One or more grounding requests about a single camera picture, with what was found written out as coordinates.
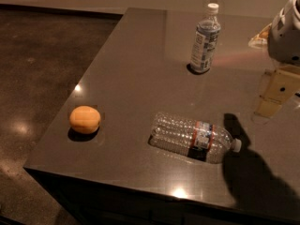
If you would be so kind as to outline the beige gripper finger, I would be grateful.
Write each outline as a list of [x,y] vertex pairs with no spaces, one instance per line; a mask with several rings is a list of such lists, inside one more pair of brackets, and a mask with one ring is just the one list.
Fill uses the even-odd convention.
[[300,67],[267,69],[261,89],[255,114],[273,117],[288,99],[300,91]]

